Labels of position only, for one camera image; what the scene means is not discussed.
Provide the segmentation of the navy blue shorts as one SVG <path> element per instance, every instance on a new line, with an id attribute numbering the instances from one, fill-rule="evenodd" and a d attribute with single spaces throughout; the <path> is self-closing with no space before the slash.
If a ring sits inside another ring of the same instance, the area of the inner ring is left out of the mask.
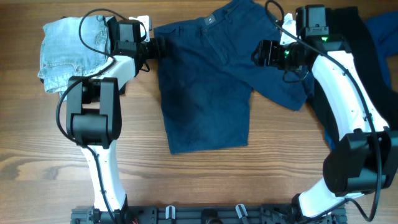
<path id="1" fill-rule="evenodd" d="M 297 111 L 313 93 L 304 70 L 258 67 L 262 40 L 280 40 L 274 18 L 251 0 L 233 0 L 206 17 L 157 27 L 165 44 L 159 89 L 172 154 L 246 146 L 253 91 Z"/>

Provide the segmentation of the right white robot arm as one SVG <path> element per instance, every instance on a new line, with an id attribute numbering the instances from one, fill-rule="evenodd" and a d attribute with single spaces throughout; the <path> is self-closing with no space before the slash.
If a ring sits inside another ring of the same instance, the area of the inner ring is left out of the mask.
<path id="1" fill-rule="evenodd" d="M 354 41 L 341 27 L 351 20 L 322 5 L 296 10 L 292 41 L 262 40 L 252 53 L 258 66 L 313 75 L 312 108 L 331 132 L 334 149 L 323 163 L 323 177 L 294 197 L 291 219 L 310 223 L 358 197 L 390 187 L 397 171 L 397 132 L 374 105 L 361 79 Z"/>

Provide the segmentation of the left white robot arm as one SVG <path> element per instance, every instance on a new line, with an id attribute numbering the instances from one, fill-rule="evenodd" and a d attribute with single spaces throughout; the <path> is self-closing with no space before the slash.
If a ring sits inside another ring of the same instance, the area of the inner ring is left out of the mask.
<path id="1" fill-rule="evenodd" d="M 160 58 L 162 52 L 159 41 L 149 34 L 149 16 L 130 17 L 116 24 L 114 51 L 108 61 L 88 77 L 68 81 L 64 133 L 81 147 L 95 193 L 92 207 L 72 211 L 72 223 L 137 223 L 116 159 L 122 127 L 119 90 L 140 71 L 149 72 L 147 61 Z"/>

